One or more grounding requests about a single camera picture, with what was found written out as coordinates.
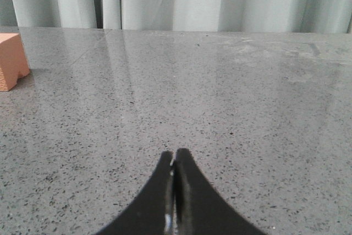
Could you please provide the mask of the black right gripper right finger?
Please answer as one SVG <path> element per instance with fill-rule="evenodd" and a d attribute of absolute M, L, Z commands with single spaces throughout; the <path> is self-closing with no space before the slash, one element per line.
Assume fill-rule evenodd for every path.
<path fill-rule="evenodd" d="M 264 234 L 216 192 L 186 148 L 176 153 L 174 188 L 179 234 Z"/>

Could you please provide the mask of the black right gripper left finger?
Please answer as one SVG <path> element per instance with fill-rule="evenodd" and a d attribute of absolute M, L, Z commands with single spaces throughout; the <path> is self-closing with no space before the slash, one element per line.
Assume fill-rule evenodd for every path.
<path fill-rule="evenodd" d="M 161 153 L 148 182 L 121 214 L 98 234 L 172 234 L 174 213 L 173 154 Z"/>

